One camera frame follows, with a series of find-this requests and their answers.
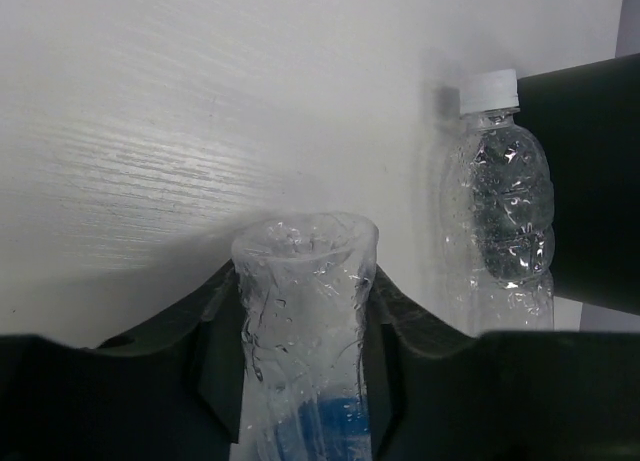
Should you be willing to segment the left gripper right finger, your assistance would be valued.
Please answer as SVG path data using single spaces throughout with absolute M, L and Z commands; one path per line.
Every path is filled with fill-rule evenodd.
M 635 460 L 639 338 L 469 337 L 375 275 L 363 346 L 377 460 Z

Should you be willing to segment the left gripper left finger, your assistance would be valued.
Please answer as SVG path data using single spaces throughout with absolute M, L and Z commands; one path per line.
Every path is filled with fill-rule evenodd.
M 1 339 L 5 460 L 226 460 L 240 432 L 244 311 L 232 264 L 96 348 Z

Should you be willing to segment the blue label water bottle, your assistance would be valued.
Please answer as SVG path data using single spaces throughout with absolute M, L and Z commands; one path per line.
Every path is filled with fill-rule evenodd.
M 260 222 L 232 244 L 257 460 L 369 460 L 366 303 L 379 231 L 344 212 Z

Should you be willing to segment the clear unlabeled plastic bottle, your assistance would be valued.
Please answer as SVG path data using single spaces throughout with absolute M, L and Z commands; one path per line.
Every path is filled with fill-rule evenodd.
M 554 326 L 554 188 L 545 152 L 519 126 L 517 75 L 474 75 L 440 184 L 445 296 L 451 323 L 487 331 Z

